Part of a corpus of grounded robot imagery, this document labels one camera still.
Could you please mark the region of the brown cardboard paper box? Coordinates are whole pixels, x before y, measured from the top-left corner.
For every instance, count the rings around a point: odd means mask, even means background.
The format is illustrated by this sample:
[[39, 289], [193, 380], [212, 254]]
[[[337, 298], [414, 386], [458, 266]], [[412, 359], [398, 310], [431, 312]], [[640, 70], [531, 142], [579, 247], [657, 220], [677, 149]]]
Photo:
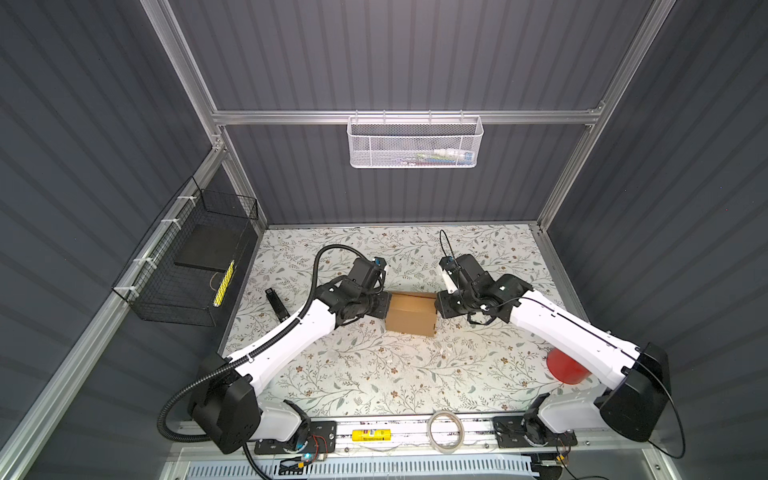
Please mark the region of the brown cardboard paper box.
[[434, 293], [393, 292], [385, 319], [386, 330], [434, 337], [438, 319], [435, 301]]

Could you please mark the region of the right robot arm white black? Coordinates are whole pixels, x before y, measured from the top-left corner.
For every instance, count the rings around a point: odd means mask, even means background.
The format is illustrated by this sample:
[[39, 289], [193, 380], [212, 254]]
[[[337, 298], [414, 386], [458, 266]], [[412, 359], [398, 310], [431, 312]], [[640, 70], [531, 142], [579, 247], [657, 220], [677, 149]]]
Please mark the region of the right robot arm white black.
[[521, 429], [534, 446], [562, 434], [609, 428], [635, 442], [650, 439], [671, 404], [667, 353], [649, 343], [640, 348], [600, 330], [548, 300], [512, 274], [493, 278], [465, 254], [439, 261], [445, 289], [435, 306], [446, 318], [487, 316], [526, 330], [597, 378], [598, 385], [574, 394], [541, 394], [528, 407]]

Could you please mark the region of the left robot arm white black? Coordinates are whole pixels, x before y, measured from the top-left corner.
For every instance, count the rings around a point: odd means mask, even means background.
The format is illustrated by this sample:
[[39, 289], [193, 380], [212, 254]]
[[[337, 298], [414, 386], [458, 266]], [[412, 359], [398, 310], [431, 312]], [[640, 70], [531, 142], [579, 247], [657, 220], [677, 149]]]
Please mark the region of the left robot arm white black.
[[334, 330], [365, 316], [387, 316], [392, 294], [385, 291], [386, 261], [358, 257], [350, 272], [316, 286], [309, 303], [253, 344], [223, 358], [206, 359], [208, 374], [245, 363], [192, 390], [188, 412], [224, 454], [249, 441], [271, 440], [302, 450], [310, 437], [311, 420], [290, 400], [263, 402], [259, 395], [299, 354]]

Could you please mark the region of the black marker on table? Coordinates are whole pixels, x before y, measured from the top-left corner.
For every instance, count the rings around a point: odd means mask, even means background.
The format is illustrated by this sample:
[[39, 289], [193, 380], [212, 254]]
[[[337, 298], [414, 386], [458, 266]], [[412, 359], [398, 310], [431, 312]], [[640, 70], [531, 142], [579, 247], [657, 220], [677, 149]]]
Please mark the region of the black marker on table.
[[288, 312], [284, 303], [282, 302], [279, 295], [273, 288], [266, 289], [265, 296], [273, 312], [275, 313], [275, 315], [277, 316], [280, 322], [283, 322], [290, 317], [290, 313]]

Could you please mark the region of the red pencil cup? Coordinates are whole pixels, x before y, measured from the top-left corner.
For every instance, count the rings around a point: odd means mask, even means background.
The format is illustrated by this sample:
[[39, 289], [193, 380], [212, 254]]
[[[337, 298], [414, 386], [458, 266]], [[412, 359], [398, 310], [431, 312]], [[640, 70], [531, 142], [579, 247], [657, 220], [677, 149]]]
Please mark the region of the red pencil cup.
[[587, 368], [559, 349], [553, 349], [548, 353], [546, 365], [556, 380], [567, 385], [577, 385], [591, 375]]

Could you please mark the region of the items in white basket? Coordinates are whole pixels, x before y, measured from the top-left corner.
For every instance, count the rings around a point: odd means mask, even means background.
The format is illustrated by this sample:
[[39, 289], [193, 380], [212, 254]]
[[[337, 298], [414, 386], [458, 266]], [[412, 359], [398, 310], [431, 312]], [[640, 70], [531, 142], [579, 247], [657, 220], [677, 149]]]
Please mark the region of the items in white basket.
[[464, 149], [435, 149], [407, 152], [399, 163], [407, 166], [472, 168], [476, 165], [475, 152]]

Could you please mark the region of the black flat pad in basket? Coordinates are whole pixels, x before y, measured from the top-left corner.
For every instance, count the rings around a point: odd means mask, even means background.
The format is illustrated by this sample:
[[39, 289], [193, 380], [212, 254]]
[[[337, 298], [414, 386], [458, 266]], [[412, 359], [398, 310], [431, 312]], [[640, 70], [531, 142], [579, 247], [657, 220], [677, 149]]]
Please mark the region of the black flat pad in basket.
[[225, 273], [231, 261], [239, 259], [248, 242], [245, 231], [199, 224], [175, 254], [175, 266], [213, 273]]

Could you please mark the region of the clear tape roll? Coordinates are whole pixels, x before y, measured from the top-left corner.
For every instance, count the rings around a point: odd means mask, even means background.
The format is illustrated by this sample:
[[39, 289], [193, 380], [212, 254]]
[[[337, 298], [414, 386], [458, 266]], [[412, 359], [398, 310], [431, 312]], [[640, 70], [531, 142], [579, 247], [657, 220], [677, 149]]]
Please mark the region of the clear tape roll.
[[454, 454], [464, 444], [466, 430], [453, 412], [437, 411], [427, 420], [426, 434], [430, 446], [441, 454]]

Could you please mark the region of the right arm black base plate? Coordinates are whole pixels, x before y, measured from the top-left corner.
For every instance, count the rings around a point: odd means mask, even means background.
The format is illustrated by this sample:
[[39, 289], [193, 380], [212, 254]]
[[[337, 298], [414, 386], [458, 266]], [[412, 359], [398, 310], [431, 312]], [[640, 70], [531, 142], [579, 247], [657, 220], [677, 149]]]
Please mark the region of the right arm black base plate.
[[492, 426], [500, 448], [574, 447], [578, 439], [573, 431], [554, 433], [537, 419], [523, 415], [501, 415], [492, 418]]

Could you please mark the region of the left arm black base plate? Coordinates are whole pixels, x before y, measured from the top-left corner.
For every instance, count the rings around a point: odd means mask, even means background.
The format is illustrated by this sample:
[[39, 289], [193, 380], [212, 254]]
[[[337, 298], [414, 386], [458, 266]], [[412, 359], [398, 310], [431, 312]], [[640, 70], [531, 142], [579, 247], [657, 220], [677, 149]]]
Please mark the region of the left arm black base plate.
[[330, 454], [336, 450], [338, 423], [330, 420], [311, 420], [287, 441], [256, 439], [252, 452], [256, 455]]

